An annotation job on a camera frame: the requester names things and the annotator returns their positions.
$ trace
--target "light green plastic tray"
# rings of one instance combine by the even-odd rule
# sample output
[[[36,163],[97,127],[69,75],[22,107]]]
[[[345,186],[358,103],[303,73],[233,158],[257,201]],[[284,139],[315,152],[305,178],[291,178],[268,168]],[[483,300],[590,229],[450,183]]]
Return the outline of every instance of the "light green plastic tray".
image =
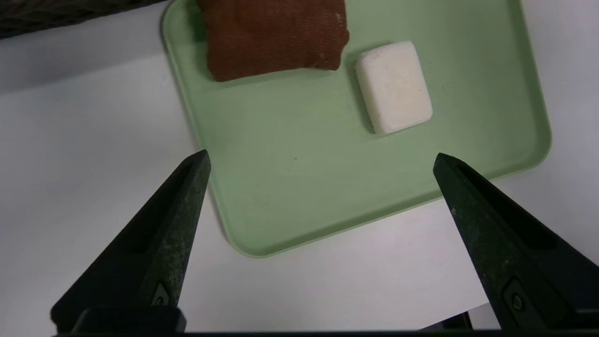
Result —
[[[337,71],[212,80],[193,0],[174,2],[163,35],[190,122],[212,161],[211,190],[231,245],[266,257],[441,196],[439,152],[493,179],[533,167],[550,129],[519,1],[347,0]],[[412,40],[434,113],[378,136],[354,66]]]

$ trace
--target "brown fabric bag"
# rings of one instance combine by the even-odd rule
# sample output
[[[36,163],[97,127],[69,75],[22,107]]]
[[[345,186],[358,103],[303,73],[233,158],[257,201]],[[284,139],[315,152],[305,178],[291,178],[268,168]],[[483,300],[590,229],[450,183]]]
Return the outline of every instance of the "brown fabric bag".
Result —
[[[344,0],[198,0],[218,82],[296,68],[336,70],[349,40]]]

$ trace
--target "white tabletop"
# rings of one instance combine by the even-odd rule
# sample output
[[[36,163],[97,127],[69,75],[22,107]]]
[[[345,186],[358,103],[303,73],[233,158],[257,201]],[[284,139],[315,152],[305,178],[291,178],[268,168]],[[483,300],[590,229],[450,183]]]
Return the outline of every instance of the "white tabletop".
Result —
[[[599,2],[525,7],[553,148],[498,186],[599,262]],[[51,335],[52,304],[198,150],[164,8],[0,41],[2,336]],[[485,302],[443,201],[254,260],[207,197],[179,306],[188,331],[344,330],[418,329]]]

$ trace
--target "white soap bar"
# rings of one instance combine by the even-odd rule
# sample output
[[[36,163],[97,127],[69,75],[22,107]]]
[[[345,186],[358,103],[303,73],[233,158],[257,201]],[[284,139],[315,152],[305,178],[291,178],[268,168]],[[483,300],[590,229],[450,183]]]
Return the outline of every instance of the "white soap bar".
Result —
[[[431,119],[431,99],[412,42],[363,53],[356,73],[374,132],[390,134]]]

